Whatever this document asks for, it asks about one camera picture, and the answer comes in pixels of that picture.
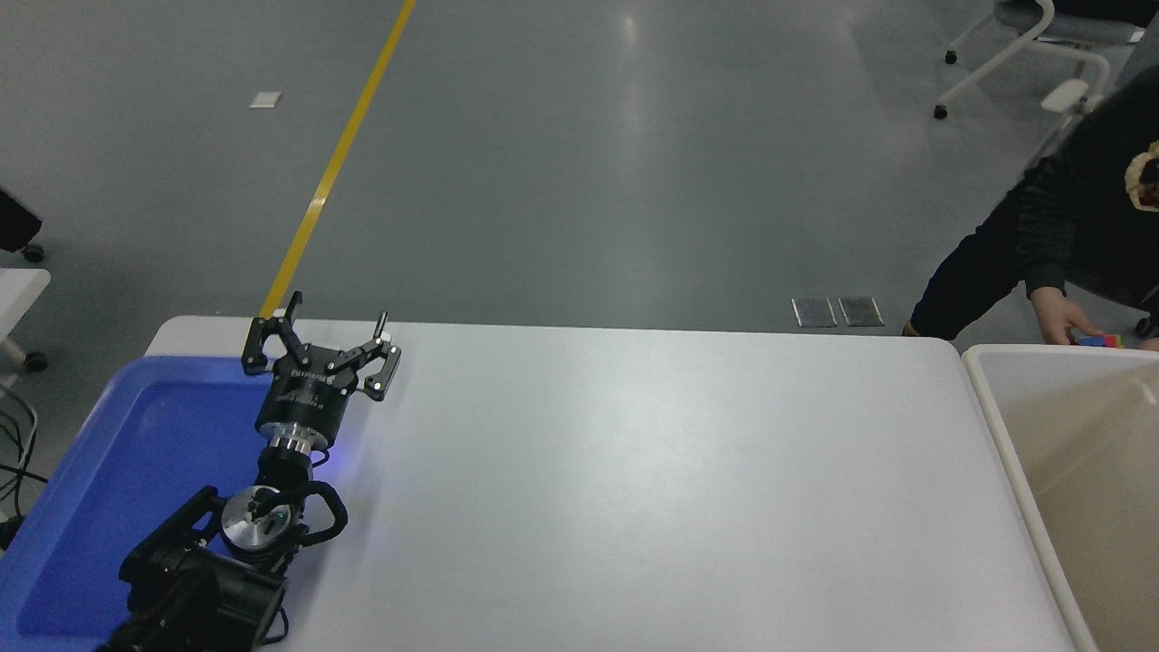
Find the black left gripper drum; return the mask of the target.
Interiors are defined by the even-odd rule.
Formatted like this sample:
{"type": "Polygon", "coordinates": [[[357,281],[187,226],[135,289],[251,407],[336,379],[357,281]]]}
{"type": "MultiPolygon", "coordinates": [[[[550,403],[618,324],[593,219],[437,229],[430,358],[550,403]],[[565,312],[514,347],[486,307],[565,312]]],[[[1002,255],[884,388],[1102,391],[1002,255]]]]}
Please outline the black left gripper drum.
{"type": "Polygon", "coordinates": [[[340,350],[311,345],[302,354],[306,367],[299,367],[289,352],[274,362],[274,380],[258,409],[256,432],[265,440],[297,435],[311,448],[331,448],[357,384],[351,369],[327,371],[327,364],[340,354],[340,350]]]}

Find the person's right hand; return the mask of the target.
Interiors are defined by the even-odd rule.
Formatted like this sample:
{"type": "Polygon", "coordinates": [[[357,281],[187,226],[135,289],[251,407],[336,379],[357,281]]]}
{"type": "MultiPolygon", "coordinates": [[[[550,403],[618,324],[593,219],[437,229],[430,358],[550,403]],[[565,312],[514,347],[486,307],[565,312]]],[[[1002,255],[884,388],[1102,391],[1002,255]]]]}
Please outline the person's right hand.
{"type": "Polygon", "coordinates": [[[1056,286],[1040,286],[1028,294],[1032,310],[1038,318],[1042,339],[1048,345],[1077,345],[1080,337],[1102,337],[1105,330],[1099,329],[1076,301],[1072,301],[1056,286]]]}

